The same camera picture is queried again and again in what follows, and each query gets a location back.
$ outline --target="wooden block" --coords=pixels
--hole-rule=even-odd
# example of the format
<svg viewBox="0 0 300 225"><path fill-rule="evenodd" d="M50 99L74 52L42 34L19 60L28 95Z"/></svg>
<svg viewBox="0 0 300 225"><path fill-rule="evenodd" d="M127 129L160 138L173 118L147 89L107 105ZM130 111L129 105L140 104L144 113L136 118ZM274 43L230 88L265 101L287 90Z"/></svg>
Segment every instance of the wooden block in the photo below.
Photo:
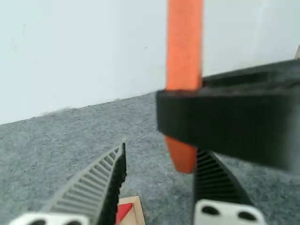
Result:
<svg viewBox="0 0 300 225"><path fill-rule="evenodd" d="M119 199L119 205L132 203L133 207L121 221L120 225L145 225L142 205L139 196Z"/></svg>

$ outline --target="orange block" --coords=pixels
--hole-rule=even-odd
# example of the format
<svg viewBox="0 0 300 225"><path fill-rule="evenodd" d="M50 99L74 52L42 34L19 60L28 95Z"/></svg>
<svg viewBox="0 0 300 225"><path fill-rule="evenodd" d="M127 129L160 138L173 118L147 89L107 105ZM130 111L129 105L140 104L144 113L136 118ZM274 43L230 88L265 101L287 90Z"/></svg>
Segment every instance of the orange block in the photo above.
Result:
<svg viewBox="0 0 300 225"><path fill-rule="evenodd" d="M166 90L196 90L202 85L203 0L168 1ZM165 137L177 171L192 173L196 147Z"/></svg>

